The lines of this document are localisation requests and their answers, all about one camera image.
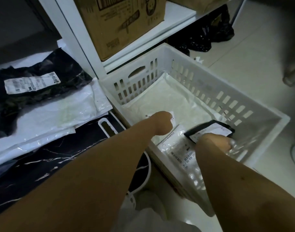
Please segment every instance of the person's left arm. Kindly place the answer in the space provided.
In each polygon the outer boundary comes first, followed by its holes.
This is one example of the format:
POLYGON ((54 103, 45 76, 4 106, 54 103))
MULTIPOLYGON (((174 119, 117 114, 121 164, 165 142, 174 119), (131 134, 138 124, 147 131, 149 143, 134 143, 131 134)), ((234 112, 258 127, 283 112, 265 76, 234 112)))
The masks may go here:
POLYGON ((92 147, 0 214, 0 231, 109 231, 142 153, 171 118, 155 113, 92 147))

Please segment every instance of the brown cardboard box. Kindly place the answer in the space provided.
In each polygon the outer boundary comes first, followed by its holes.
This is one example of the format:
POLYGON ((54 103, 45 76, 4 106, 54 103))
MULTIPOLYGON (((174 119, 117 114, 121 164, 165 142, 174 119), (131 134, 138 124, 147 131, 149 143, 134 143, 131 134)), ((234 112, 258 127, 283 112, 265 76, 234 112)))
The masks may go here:
POLYGON ((74 0, 102 61, 164 20, 166 0, 74 0))
POLYGON ((199 14, 205 14, 226 4, 229 0, 169 0, 179 5, 188 7, 197 11, 199 14))

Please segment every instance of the black marble surface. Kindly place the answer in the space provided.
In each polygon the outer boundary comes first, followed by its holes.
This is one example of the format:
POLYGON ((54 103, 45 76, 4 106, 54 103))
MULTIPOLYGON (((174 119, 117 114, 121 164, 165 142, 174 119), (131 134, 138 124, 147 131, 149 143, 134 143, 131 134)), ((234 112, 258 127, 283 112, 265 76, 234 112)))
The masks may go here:
MULTIPOLYGON (((109 113, 102 117, 114 126, 117 132, 124 129, 109 113)), ((0 177, 0 213, 40 185, 60 168, 78 155, 107 139, 98 124, 99 119, 90 121, 76 129, 75 134, 55 140, 36 152, 18 157, 17 162, 0 177)), ((137 166, 129 191, 136 189, 148 174, 148 161, 143 154, 137 166)))

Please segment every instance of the forearm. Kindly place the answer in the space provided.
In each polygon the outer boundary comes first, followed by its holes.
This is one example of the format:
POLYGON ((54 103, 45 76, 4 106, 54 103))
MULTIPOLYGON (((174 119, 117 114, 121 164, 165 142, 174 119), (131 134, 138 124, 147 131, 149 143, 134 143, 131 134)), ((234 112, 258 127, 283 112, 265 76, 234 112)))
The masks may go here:
POLYGON ((0 231, 108 231, 138 161, 150 119, 89 149, 0 215, 0 231))
POLYGON ((271 229, 271 222, 279 228, 293 225, 284 224, 284 218, 295 211, 295 198, 222 153, 211 141, 200 142, 196 159, 224 231, 260 231, 266 226, 271 229))

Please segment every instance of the white plastic basket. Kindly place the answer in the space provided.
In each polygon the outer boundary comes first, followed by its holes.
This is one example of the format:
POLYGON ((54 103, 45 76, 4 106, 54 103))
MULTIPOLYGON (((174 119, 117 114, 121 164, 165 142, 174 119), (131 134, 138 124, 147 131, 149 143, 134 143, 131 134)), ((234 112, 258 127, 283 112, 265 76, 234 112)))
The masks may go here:
MULTIPOLYGON (((227 124, 236 129, 234 139, 242 147, 235 151, 235 159, 248 167, 254 166, 290 120, 287 115, 251 99, 202 64, 165 43, 110 73, 99 83, 124 121, 133 125, 121 105, 142 93, 164 71, 227 118, 227 124)), ((195 190, 167 155, 152 142, 147 152, 181 196, 197 203, 208 216, 214 215, 206 192, 195 190)))

